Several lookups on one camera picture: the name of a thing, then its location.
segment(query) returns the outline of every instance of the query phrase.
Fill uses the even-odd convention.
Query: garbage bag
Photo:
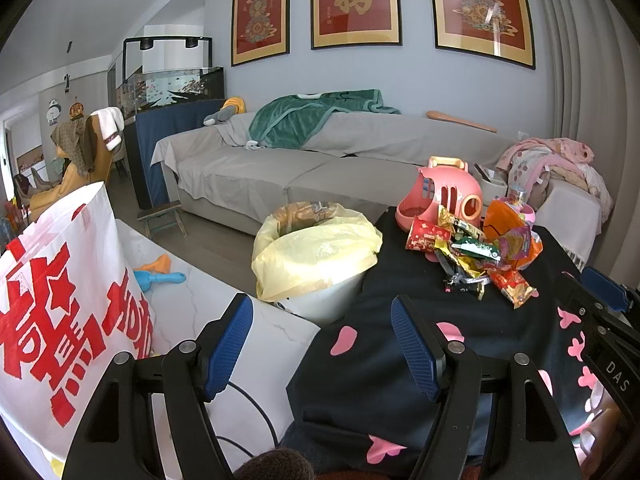
[[[373,267],[382,233],[362,213],[327,202],[296,202],[265,221],[251,268],[257,296],[277,301],[329,288]]]

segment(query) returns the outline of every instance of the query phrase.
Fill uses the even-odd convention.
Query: floor
[[[117,219],[144,234],[144,224],[136,218],[140,208],[128,177],[112,171],[107,186]],[[189,236],[177,226],[153,234],[153,241],[207,274],[255,296],[255,275],[251,270],[254,237],[216,224],[185,211],[180,212]],[[172,216],[152,219],[151,227],[172,220]]]

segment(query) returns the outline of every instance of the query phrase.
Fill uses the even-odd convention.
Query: small wooden stool
[[[180,228],[180,232],[182,233],[182,236],[186,238],[188,236],[187,230],[184,228],[184,224],[182,223],[182,218],[180,218],[180,214],[178,213],[178,209],[180,209],[180,207],[181,207],[180,201],[176,200],[175,202],[169,202],[168,204],[159,205],[158,207],[155,207],[153,209],[145,209],[144,211],[140,211],[140,213],[138,213],[138,220],[141,222],[145,221],[145,236],[149,238],[149,240],[151,240],[151,235],[153,233],[156,233],[158,231],[162,231],[163,229],[168,229],[169,227],[173,227],[174,225],[177,225]],[[169,213],[174,214],[175,221],[167,222],[166,224],[161,225],[160,227],[154,227],[152,229],[149,227],[150,219],[159,218],[162,215],[166,215]]]

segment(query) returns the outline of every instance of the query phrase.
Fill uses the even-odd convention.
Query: toy shovel
[[[134,270],[136,280],[142,292],[151,288],[152,283],[182,283],[187,277],[181,272],[171,272],[170,274],[152,274],[147,270]]]
[[[151,264],[146,264],[134,270],[150,270],[161,274],[168,274],[171,271],[171,258],[168,254],[163,254]]]

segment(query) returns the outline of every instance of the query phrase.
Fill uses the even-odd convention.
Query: red framed painting
[[[289,53],[289,0],[234,0],[231,66]]]
[[[312,48],[402,44],[400,0],[311,0]]]
[[[436,47],[535,69],[527,0],[433,0]]]

